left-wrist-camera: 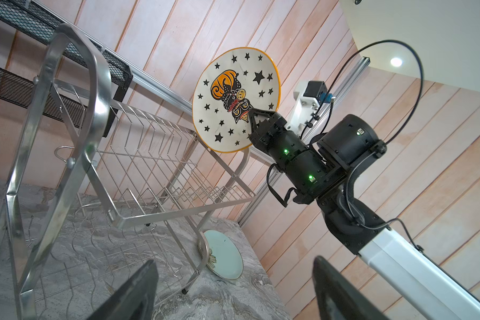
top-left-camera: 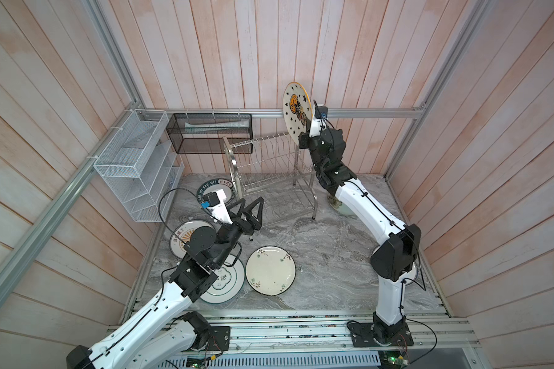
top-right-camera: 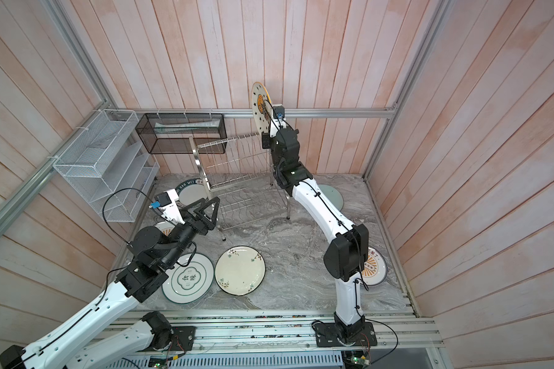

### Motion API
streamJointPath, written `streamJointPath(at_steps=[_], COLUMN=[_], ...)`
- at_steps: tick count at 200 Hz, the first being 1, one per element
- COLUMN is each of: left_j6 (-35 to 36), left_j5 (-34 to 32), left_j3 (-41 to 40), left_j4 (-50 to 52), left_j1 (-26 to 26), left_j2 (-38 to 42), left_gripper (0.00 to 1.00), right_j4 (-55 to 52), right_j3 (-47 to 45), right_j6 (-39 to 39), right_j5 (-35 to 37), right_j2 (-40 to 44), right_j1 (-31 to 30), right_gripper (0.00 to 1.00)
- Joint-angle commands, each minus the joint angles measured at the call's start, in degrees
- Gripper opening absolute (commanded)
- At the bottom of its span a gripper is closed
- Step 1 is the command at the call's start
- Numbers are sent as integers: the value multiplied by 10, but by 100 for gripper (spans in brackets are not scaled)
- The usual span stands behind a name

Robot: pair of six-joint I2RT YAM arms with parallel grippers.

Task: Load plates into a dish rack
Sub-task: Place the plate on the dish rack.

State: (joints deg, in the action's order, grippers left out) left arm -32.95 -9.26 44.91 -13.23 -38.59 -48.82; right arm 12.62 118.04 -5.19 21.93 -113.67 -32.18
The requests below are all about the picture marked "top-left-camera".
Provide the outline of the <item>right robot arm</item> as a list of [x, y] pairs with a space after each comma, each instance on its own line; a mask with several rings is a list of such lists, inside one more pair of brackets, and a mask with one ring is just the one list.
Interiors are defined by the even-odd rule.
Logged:
[[408, 331], [403, 311], [406, 284], [414, 283], [421, 230], [407, 225], [369, 194], [363, 183], [342, 162], [346, 143], [340, 130], [310, 129], [298, 133], [297, 143], [307, 149], [318, 182], [346, 205], [371, 231], [378, 247], [370, 264], [378, 275], [379, 292], [371, 332], [375, 343], [387, 346]]

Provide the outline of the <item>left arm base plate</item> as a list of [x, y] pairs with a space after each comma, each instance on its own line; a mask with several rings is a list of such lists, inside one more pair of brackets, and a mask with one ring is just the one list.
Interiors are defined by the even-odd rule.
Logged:
[[224, 352], [229, 350], [230, 337], [231, 327], [227, 325], [212, 326], [206, 333], [202, 335], [196, 335], [195, 341], [192, 343], [192, 345], [183, 349], [179, 349], [179, 352], [203, 352], [205, 350]]

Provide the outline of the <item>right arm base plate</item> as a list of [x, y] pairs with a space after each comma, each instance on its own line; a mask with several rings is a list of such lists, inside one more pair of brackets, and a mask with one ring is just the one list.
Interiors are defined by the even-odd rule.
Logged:
[[346, 327], [351, 335], [353, 347], [414, 346], [412, 333], [403, 321], [392, 326], [348, 321]]

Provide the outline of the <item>star pattern orange rim plate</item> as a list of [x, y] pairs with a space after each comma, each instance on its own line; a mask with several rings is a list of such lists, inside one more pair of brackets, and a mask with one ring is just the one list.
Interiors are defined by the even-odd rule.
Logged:
[[287, 132], [296, 144], [299, 142], [300, 129], [309, 128], [313, 113], [310, 98], [306, 89], [298, 82], [289, 83], [283, 95], [283, 117]]

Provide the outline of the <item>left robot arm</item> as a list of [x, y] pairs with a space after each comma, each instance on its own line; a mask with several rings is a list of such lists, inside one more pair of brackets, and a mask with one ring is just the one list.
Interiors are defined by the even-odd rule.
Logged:
[[225, 205], [217, 193], [204, 198], [220, 228], [197, 228], [186, 254], [161, 289], [128, 321], [92, 347], [79, 345], [66, 357], [69, 368], [154, 368], [172, 355], [212, 344], [211, 327], [189, 307], [209, 290], [242, 235], [263, 226], [264, 199]]

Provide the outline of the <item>mint green flower plate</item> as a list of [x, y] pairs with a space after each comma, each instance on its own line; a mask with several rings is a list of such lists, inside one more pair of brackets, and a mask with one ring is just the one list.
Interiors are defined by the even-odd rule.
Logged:
[[327, 200], [332, 209], [338, 212], [341, 216], [355, 218], [355, 213], [344, 203], [338, 200], [336, 197], [328, 194]]

